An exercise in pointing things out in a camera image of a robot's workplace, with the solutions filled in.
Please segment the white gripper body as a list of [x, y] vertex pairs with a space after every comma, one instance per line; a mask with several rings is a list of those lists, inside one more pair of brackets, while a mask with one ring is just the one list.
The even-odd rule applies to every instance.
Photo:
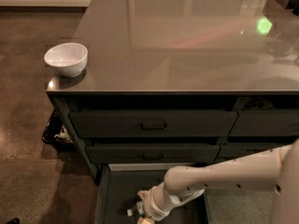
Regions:
[[142, 200], [145, 216], [154, 221], [161, 221], [175, 208], [174, 203], [164, 184], [154, 186], [148, 192], [146, 199]]

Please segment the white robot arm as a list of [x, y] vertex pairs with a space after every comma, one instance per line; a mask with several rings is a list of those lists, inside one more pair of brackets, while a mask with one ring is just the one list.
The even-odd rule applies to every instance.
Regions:
[[269, 224], [299, 224], [299, 141], [207, 167], [176, 166], [164, 181], [138, 193], [143, 216], [154, 224], [207, 189], [273, 190]]

